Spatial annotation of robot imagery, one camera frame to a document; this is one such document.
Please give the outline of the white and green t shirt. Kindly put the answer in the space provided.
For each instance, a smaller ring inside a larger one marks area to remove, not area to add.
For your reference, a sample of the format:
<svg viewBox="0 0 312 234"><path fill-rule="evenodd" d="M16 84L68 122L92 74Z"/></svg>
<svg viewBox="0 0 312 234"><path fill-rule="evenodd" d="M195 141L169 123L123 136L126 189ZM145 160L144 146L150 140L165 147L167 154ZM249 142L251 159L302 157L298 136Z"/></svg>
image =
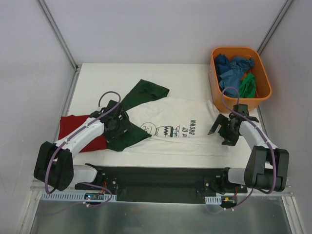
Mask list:
<svg viewBox="0 0 312 234"><path fill-rule="evenodd" d="M108 143L115 152L158 155L230 155L223 139L209 134L219 115L208 101L170 97L169 89L141 79L121 105L133 129Z"/></svg>

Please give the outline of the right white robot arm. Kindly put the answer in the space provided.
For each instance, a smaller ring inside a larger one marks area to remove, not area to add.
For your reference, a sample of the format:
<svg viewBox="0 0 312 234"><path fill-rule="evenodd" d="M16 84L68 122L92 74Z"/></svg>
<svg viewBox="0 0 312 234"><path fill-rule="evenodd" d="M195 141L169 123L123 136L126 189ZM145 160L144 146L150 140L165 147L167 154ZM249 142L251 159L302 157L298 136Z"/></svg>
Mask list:
<svg viewBox="0 0 312 234"><path fill-rule="evenodd" d="M228 117L219 114L208 134L218 131L222 145L235 146L243 137L251 149L244 169L225 168L219 180L224 192L237 185L259 190L265 194L282 192L286 187L289 152L271 143L259 127L259 120L249 115L248 106L236 104Z"/></svg>

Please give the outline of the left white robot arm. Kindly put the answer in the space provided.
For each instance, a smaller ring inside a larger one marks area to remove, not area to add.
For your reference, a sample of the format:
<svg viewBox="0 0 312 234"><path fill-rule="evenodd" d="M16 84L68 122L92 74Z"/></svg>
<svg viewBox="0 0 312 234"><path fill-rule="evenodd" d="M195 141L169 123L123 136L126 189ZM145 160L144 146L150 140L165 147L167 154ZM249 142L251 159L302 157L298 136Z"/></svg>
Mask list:
<svg viewBox="0 0 312 234"><path fill-rule="evenodd" d="M44 142L40 148L34 168L34 178L63 191L66 188L85 183L93 190L99 189L103 178L94 166L74 165L73 159L92 140L99 136L105 137L109 143L133 129L127 113L116 101L99 111L92 112L87 119L73 132L60 140L51 143Z"/></svg>

